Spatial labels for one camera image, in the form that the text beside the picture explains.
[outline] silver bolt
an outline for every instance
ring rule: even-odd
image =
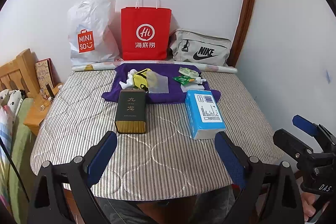
[[[81,157],[81,156],[77,156],[77,157],[75,157],[75,158],[73,159],[73,161],[74,161],[75,163],[80,163],[82,160],[83,160],[83,157]]]
[[[259,159],[255,156],[251,156],[250,161],[253,162],[253,163],[257,163],[259,161]]]
[[[50,162],[49,162],[48,160],[46,160],[46,161],[44,161],[44,162],[42,163],[42,166],[43,166],[44,168],[46,168],[46,167],[49,166],[49,164],[50,164]]]
[[[290,167],[290,164],[289,164],[288,161],[283,161],[282,166],[288,168],[288,167]]]

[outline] purple towel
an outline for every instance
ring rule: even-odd
[[[184,103],[186,93],[182,92],[181,84],[173,79],[175,76],[181,75],[179,73],[179,68],[181,65],[178,64],[156,64],[156,63],[124,63],[119,67],[115,68],[117,75],[115,76],[112,88],[109,92],[104,92],[101,97],[109,102],[118,102],[119,93],[121,91],[121,86],[119,82],[126,83],[127,74],[131,69],[141,71],[143,69],[151,69],[160,75],[168,77],[168,88],[169,93],[147,93],[146,102],[148,104],[180,104]],[[195,66],[183,65],[191,70],[195,70],[198,73],[201,71]],[[221,93],[218,90],[211,90],[208,82],[203,83],[205,90],[210,90],[212,95],[215,98],[215,101],[218,102]]]

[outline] white plastic bag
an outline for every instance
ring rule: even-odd
[[[109,25],[116,0],[86,0],[68,11],[72,66],[96,62],[113,62],[119,49]]]

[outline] wooden nightstand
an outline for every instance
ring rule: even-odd
[[[62,84],[57,84],[55,88],[52,89],[54,95],[57,94],[59,85]],[[44,105],[43,111],[40,111],[41,105]],[[50,105],[51,102],[49,102],[48,100],[44,100],[40,94],[36,95],[34,98],[34,102],[32,103],[28,111],[26,119],[23,122],[23,124],[28,126],[30,131],[36,136],[39,133],[40,126],[49,111]]]

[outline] barcode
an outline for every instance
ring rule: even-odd
[[[207,103],[213,103],[213,101],[212,101],[212,97],[211,96],[204,96],[204,99],[205,99],[205,101],[207,102]]]

